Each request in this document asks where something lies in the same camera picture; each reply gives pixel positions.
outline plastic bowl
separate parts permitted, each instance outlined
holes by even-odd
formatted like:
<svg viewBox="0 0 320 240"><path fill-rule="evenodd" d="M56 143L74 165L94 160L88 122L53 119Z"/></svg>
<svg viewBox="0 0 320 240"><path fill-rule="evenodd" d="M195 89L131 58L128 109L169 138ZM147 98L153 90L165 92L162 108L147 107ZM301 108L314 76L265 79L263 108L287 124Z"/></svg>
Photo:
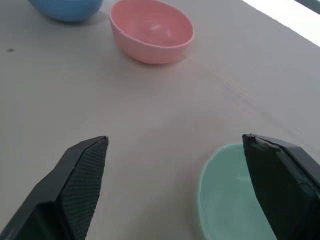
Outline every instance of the plastic bowl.
<svg viewBox="0 0 320 240"><path fill-rule="evenodd" d="M96 14L103 0L29 0L41 14L64 22L81 22Z"/></svg>
<svg viewBox="0 0 320 240"><path fill-rule="evenodd" d="M194 26L178 9L156 0L120 0L109 13L119 47L146 64L180 58L194 38Z"/></svg>
<svg viewBox="0 0 320 240"><path fill-rule="evenodd" d="M276 240L256 198L242 144L218 149L203 167L193 209L200 240Z"/></svg>

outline bowl rim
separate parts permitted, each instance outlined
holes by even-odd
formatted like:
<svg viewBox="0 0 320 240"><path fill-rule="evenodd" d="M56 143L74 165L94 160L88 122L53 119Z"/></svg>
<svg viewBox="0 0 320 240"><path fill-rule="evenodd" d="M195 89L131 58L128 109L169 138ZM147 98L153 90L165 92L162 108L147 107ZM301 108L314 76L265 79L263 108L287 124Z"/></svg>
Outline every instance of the bowl rim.
<svg viewBox="0 0 320 240"><path fill-rule="evenodd" d="M198 233L199 239L201 240L213 240L206 225L206 221L204 220L205 213L201 204L202 183L203 178L206 174L207 166L211 163L211 161L214 161L214 159L222 152L228 151L229 149L241 147L243 147L242 143L222 145L213 152L211 157L205 162L205 164L202 167L195 192L195 209L193 213L193 219L195 222L194 227L196 229L196 232Z"/></svg>
<svg viewBox="0 0 320 240"><path fill-rule="evenodd" d="M180 12L188 21L189 23L191 24L191 28L192 28L192 35L190 37L190 39L182 44L179 44L179 45L174 45L174 46L161 46L161 45L155 45L155 44L150 44L150 43L146 43L146 42L143 42L141 40L138 40L128 34L126 34L123 30L121 30L117 25L116 23L114 22L113 18L112 18L112 10L113 8L115 7L115 5L117 5L118 3L122 2L122 1L127 1L127 0L118 0L116 1L115 4L113 4L113 6L110 8L109 10L109 19L110 19L110 22L112 23L112 25L121 33L123 34L125 37L137 42L137 43L140 43L140 44L143 44L145 46L149 46L149 47L153 47L153 48L157 48L157 49L177 49L177 48L181 48L181 47L184 47L184 46L187 46L189 43L192 42L192 40L194 39L195 37L195 28L194 28L194 24L193 22L190 20L190 18L184 14L182 11L180 11L178 8L170 5L170 4L167 4L167 3L164 3L164 2L161 2L161 1L158 1L158 0L148 0L148 1L155 1L155 2L158 2L160 4L163 4L163 5L166 5L167 7L170 7L170 8L173 8L175 10L177 10L178 12Z"/></svg>

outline bright light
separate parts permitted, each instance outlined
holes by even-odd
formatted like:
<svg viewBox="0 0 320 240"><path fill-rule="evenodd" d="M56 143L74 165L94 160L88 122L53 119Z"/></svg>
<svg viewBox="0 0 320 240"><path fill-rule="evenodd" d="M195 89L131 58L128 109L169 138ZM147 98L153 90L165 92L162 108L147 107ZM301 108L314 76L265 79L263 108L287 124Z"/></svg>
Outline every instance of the bright light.
<svg viewBox="0 0 320 240"><path fill-rule="evenodd" d="M320 47L320 14L294 0L243 1Z"/></svg>

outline textured rubber pad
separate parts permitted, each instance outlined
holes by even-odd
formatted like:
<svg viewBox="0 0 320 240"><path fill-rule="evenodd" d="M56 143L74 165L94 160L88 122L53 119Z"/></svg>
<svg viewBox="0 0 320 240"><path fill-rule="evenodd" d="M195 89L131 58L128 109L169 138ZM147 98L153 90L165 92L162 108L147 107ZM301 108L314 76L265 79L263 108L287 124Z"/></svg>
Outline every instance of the textured rubber pad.
<svg viewBox="0 0 320 240"><path fill-rule="evenodd" d="M59 196L75 240L86 238L94 215L104 174L106 150L106 139L86 149Z"/></svg>

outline tabletop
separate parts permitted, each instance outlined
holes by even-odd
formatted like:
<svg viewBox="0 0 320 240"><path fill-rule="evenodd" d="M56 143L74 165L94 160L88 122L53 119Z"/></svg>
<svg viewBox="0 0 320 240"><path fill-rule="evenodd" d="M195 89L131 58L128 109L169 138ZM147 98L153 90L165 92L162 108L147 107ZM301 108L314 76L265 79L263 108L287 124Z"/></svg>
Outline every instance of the tabletop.
<svg viewBox="0 0 320 240"><path fill-rule="evenodd" d="M165 2L193 21L171 65L116 46L105 5L83 24L0 2L0 231L70 146L110 145L88 240L195 239L199 171L255 133L320 163L320 48L242 0Z"/></svg>

